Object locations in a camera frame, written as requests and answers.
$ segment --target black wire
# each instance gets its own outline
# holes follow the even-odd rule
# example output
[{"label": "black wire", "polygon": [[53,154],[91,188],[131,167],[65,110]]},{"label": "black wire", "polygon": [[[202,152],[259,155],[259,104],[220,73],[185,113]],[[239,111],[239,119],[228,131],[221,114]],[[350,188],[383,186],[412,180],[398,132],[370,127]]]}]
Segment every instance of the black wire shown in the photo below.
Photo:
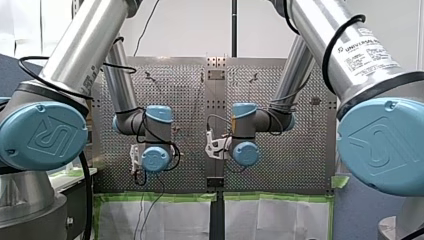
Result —
[{"label": "black wire", "polygon": [[225,147],[226,147],[227,141],[228,141],[228,139],[230,137],[231,137],[231,132],[230,132],[230,134],[228,134],[227,138],[225,138],[224,146],[222,147],[222,151],[223,151],[223,153],[222,153],[222,160],[224,161],[224,166],[225,166],[225,168],[228,171],[230,171],[232,173],[242,173],[242,172],[244,172],[247,169],[247,167],[243,167],[241,170],[238,170],[238,171],[237,170],[233,170],[233,169],[230,168],[230,166],[228,166],[227,160],[225,160],[225,152],[228,152],[228,150],[225,149]]},{"label": "black wire", "polygon": [[58,86],[56,86],[56,85],[54,85],[54,84],[52,84],[52,83],[50,83],[49,81],[46,81],[46,80],[44,80],[44,79],[42,79],[41,77],[39,77],[37,74],[35,74],[33,71],[31,71],[27,66],[25,66],[25,64],[24,64],[24,62],[25,61],[27,61],[27,60],[48,60],[49,59],[49,57],[43,57],[43,56],[27,56],[27,57],[23,57],[23,58],[20,58],[19,60],[18,60],[18,64],[19,64],[19,67],[26,73],[26,74],[28,74],[29,76],[31,76],[32,78],[34,78],[34,79],[36,79],[36,80],[38,80],[39,82],[41,82],[41,83],[43,83],[44,85],[46,85],[47,87],[50,87],[50,88],[52,88],[52,89],[54,89],[54,90],[56,90],[56,91],[59,91],[59,92],[64,92],[64,93],[67,93],[67,94],[69,94],[69,95],[72,95],[72,96],[75,96],[75,97],[79,97],[79,98],[83,98],[83,99],[87,99],[87,100],[91,100],[91,99],[93,99],[92,97],[90,97],[90,96],[86,96],[86,95],[84,95],[84,94],[80,94],[80,93],[76,93],[76,92],[73,92],[73,91],[69,91],[69,90],[66,90],[66,89],[63,89],[63,88],[60,88],[60,87],[58,87]]},{"label": "black wire", "polygon": [[3,111],[3,109],[6,107],[6,105],[9,103],[9,100],[4,101],[0,103],[0,112]]},{"label": "black wire", "polygon": [[[119,41],[124,41],[123,37],[118,37],[115,39],[115,41],[113,42],[113,44],[116,44]],[[18,65],[19,67],[29,76],[31,76],[32,78],[34,78],[35,80],[38,80],[39,82],[43,83],[44,85],[46,85],[47,87],[50,87],[56,91],[59,92],[64,92],[67,93],[69,95],[75,96],[75,97],[79,97],[79,98],[83,98],[83,99],[87,99],[87,100],[92,100],[93,98],[84,94],[80,94],[77,92],[73,92],[70,90],[66,90],[63,89],[61,87],[58,87],[52,83],[50,83],[49,81],[46,81],[45,79],[39,77],[36,73],[34,73],[33,71],[31,71],[27,66],[25,66],[24,62],[28,61],[28,60],[48,60],[49,57],[44,57],[44,56],[27,56],[27,57],[22,57],[20,59],[18,59]],[[103,63],[103,65],[108,66],[108,67],[114,67],[114,68],[119,68],[119,69],[126,69],[126,70],[130,70],[129,74],[134,74],[137,72],[137,69],[133,68],[133,67],[127,67],[127,66],[120,66],[120,65],[115,65],[115,64],[111,64],[111,63]]]},{"label": "black wire", "polygon": [[290,22],[290,17],[289,17],[289,12],[288,12],[288,7],[287,7],[287,0],[283,0],[283,8],[284,8],[284,14],[285,14],[285,19],[286,19],[287,25],[289,26],[289,28],[294,33],[296,33],[297,35],[299,35],[299,31]]},{"label": "black wire", "polygon": [[134,54],[133,54],[134,57],[135,57],[135,55],[137,55],[138,48],[140,47],[141,39],[144,37],[144,34],[146,33],[147,27],[149,26],[150,20],[152,19],[152,16],[155,13],[155,10],[156,10],[156,7],[158,6],[159,1],[160,0],[157,0],[155,5],[153,6],[152,12],[150,13],[149,18],[147,19],[146,25],[144,25],[143,32],[141,33],[140,37],[138,38],[137,47],[136,47]]},{"label": "black wire", "polygon": [[141,195],[141,199],[140,199],[140,212],[138,213],[138,221],[137,221],[137,226],[135,227],[135,230],[134,230],[133,240],[135,240],[135,238],[137,237],[138,226],[140,226],[141,213],[143,212],[143,199],[144,199],[144,194],[145,193],[146,193],[146,189],[143,190],[143,194]]},{"label": "black wire", "polygon": [[351,25],[357,23],[357,22],[365,22],[366,17],[363,14],[358,14],[353,16],[349,21],[345,22],[343,25],[337,29],[337,31],[334,33],[334,36],[331,38],[330,42],[328,43],[327,48],[324,52],[324,58],[322,60],[322,78],[324,79],[324,83],[327,86],[328,90],[330,90],[332,93],[335,94],[333,86],[331,86],[330,78],[328,77],[328,65],[330,63],[330,57],[331,53],[333,52],[333,48],[337,43],[337,40],[341,37],[341,35],[344,33],[344,31],[350,27]]},{"label": "black wire", "polygon": [[117,42],[119,42],[119,41],[121,41],[121,42],[124,42],[124,37],[117,37],[116,39],[115,39],[115,41],[113,41],[113,45],[115,45]]},{"label": "black wire", "polygon": [[[154,134],[152,131],[150,131],[150,129],[147,127],[147,122],[146,122],[146,119],[147,119],[146,110],[144,108],[140,108],[140,109],[143,110],[143,116],[142,116],[143,120],[142,120],[141,124],[138,126],[137,136],[136,136],[137,143],[167,144],[167,145],[174,147],[175,156],[177,157],[177,162],[175,163],[174,166],[172,166],[168,169],[165,169],[164,172],[169,172],[169,171],[174,170],[175,168],[177,168],[180,165],[180,162],[181,162],[181,151],[180,151],[180,149],[178,148],[177,144],[175,144],[174,142],[165,141],[162,138],[160,138],[159,136],[157,136],[156,134]],[[159,140],[158,142],[147,142],[146,140],[140,141],[139,136],[140,136],[141,127],[143,125],[144,125],[144,128],[146,129],[146,131],[148,131],[150,134],[152,134],[153,137],[155,137],[156,139]]]},{"label": "black wire", "polygon": [[288,98],[291,98],[291,97],[296,96],[300,91],[302,91],[306,87],[306,85],[309,82],[309,79],[310,79],[310,75],[308,76],[308,78],[306,79],[306,81],[302,85],[300,85],[300,87],[294,93],[289,94],[289,95],[287,95],[285,97],[282,97],[282,98],[273,99],[273,100],[271,100],[271,103],[270,104],[273,104],[272,102],[283,101],[283,100],[286,100]]},{"label": "black wire", "polygon": [[137,185],[137,186],[140,186],[140,187],[144,187],[144,186],[146,186],[146,183],[147,183],[147,172],[146,171],[143,171],[143,182],[142,183],[140,183],[139,181],[138,181],[138,174],[137,174],[137,172],[135,172],[135,174],[134,174],[134,184],[135,185]]},{"label": "black wire", "polygon": [[424,228],[418,229],[417,231],[407,235],[406,237],[403,237],[401,240],[412,240],[422,235],[424,235]]},{"label": "black wire", "polygon": [[79,155],[80,161],[81,161],[81,167],[82,171],[84,173],[84,179],[85,179],[85,194],[86,194],[86,208],[87,208],[87,215],[86,215],[86,223],[85,223],[85,229],[84,229],[84,235],[83,240],[90,240],[91,237],[91,227],[92,227],[92,220],[93,220],[93,191],[91,189],[91,176],[90,176],[90,169],[88,168],[88,162],[85,158],[84,152],[81,152]]},{"label": "black wire", "polygon": [[112,64],[112,63],[103,63],[103,65],[108,66],[108,67],[113,67],[113,68],[130,70],[130,72],[128,72],[129,74],[134,74],[134,73],[137,72],[137,69],[135,69],[133,67],[121,66],[121,65],[116,65],[116,64]]},{"label": "black wire", "polygon": [[141,230],[140,230],[140,240],[142,239],[142,235],[143,235],[143,229],[144,226],[147,223],[147,220],[149,218],[150,212],[153,209],[153,206],[159,201],[159,199],[163,196],[163,194],[165,194],[165,183],[163,183],[163,181],[160,179],[159,175],[156,175],[156,178],[158,179],[158,181],[160,182],[160,184],[162,185],[162,192],[159,194],[159,196],[155,199],[155,201],[153,201],[152,205],[150,206],[149,210],[147,211],[146,214],[146,218],[144,219],[143,225],[141,226]]}]

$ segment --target metal stand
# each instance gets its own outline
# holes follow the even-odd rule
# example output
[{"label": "metal stand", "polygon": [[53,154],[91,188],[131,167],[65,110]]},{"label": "metal stand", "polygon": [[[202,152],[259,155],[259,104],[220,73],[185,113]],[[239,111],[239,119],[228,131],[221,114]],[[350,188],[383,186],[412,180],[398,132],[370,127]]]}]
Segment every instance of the metal stand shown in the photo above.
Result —
[{"label": "metal stand", "polygon": [[66,225],[66,197],[58,195],[53,205],[40,212],[0,222],[0,236],[11,240],[66,240]]},{"label": "metal stand", "polygon": [[[388,217],[378,224],[379,240],[402,239],[408,234],[420,229],[424,225],[424,198],[408,197],[402,206],[401,212],[395,217]],[[415,238],[424,240],[424,236]]]}]

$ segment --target blue cylinder cap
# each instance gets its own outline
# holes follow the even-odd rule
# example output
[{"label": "blue cylinder cap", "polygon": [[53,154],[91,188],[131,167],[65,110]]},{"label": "blue cylinder cap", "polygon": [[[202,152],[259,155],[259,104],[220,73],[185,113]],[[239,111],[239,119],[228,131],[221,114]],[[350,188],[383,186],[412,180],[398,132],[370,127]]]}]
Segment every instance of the blue cylinder cap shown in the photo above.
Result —
[{"label": "blue cylinder cap", "polygon": [[253,166],[259,161],[259,148],[252,142],[242,142],[234,148],[233,158],[241,166]]},{"label": "blue cylinder cap", "polygon": [[399,196],[424,196],[424,104],[377,98],[352,108],[338,128],[342,161],[362,182]]},{"label": "blue cylinder cap", "polygon": [[143,169],[147,172],[159,173],[168,167],[170,157],[161,147],[149,147],[141,155]]},{"label": "blue cylinder cap", "polygon": [[121,133],[121,131],[119,131],[119,128],[118,128],[118,118],[116,117],[116,115],[113,116],[112,129],[113,129],[113,131],[115,131],[117,133]]},{"label": "blue cylinder cap", "polygon": [[296,125],[296,115],[294,113],[292,113],[292,116],[291,116],[291,119],[290,119],[290,124],[286,129],[284,129],[284,131],[292,130],[295,125]]},{"label": "blue cylinder cap", "polygon": [[233,105],[233,117],[242,118],[255,113],[257,109],[256,103],[235,103]]},{"label": "blue cylinder cap", "polygon": [[158,122],[172,123],[172,110],[168,106],[151,105],[147,107],[146,115]]},{"label": "blue cylinder cap", "polygon": [[53,170],[74,160],[87,138],[76,109],[59,102],[27,105],[0,123],[0,160],[20,170]]}]

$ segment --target vertical metal bar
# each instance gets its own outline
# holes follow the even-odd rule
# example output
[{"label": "vertical metal bar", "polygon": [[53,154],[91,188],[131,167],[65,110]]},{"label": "vertical metal bar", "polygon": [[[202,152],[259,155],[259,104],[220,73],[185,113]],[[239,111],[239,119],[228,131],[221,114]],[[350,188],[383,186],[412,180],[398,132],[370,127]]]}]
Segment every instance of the vertical metal bar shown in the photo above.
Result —
[{"label": "vertical metal bar", "polygon": [[224,192],[216,192],[216,201],[211,203],[209,224],[210,240],[225,240],[225,201]]},{"label": "vertical metal bar", "polygon": [[237,57],[237,0],[232,0],[231,57]]},{"label": "vertical metal bar", "polygon": [[308,79],[314,63],[314,58],[302,37],[296,36],[274,99],[271,101],[273,109],[290,110],[299,88]]}]

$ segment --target perforated metal panel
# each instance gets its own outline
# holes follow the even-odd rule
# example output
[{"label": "perforated metal panel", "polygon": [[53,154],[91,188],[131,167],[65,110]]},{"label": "perforated metal panel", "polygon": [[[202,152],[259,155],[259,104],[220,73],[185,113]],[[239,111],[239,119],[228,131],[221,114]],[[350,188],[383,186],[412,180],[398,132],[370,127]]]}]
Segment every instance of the perforated metal panel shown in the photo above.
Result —
[{"label": "perforated metal panel", "polygon": [[[236,102],[254,102],[267,108],[280,80],[283,65],[273,61],[228,60],[227,116]],[[256,74],[257,80],[251,81]],[[312,98],[321,100],[312,105]],[[260,162],[245,172],[226,170],[226,191],[277,191],[325,193],[330,189],[334,166],[335,97],[325,87],[315,67],[296,107],[296,126],[282,136],[258,133]],[[228,164],[240,169],[234,161]]]},{"label": "perforated metal panel", "polygon": [[[176,142],[184,155],[180,166],[166,174],[161,180],[167,192],[204,192],[206,189],[203,152],[205,148],[204,115],[204,59],[157,59],[134,58],[130,63],[138,70],[132,76],[140,106],[153,104],[172,107],[174,129],[172,141]],[[99,140],[101,166],[95,181],[96,192],[122,192],[139,190],[130,176],[130,145],[135,137],[123,136],[112,130],[114,116],[112,101],[105,79],[99,86],[101,119]],[[148,185],[147,189],[161,189]]]},{"label": "perforated metal panel", "polygon": [[[227,81],[228,117],[234,102],[256,102],[267,107],[277,88],[285,60],[226,60],[226,66],[220,66],[220,69],[226,72],[223,81]],[[161,175],[167,192],[205,192],[205,162],[211,161],[204,154],[205,106],[213,100],[206,99],[205,82],[208,81],[206,72],[211,66],[207,65],[206,59],[199,58],[132,58],[130,63],[138,69],[138,73],[133,75],[133,82],[140,106],[171,106],[175,119],[173,126],[180,129],[173,136],[184,157],[177,169]],[[257,80],[250,84],[249,80],[256,73]],[[135,137],[122,136],[112,130],[114,111],[104,79],[96,83],[94,96],[93,157],[100,167],[95,191],[140,190],[130,176],[129,151],[130,145],[136,143]],[[312,97],[319,97],[321,104],[312,106]],[[241,174],[226,171],[225,191],[326,193],[334,172],[333,107],[335,98],[327,92],[319,69],[314,69],[299,99],[295,130],[279,137],[259,133],[260,163]],[[233,169],[238,167],[233,161],[229,165]],[[159,190],[161,187],[151,185],[148,189]]]}]

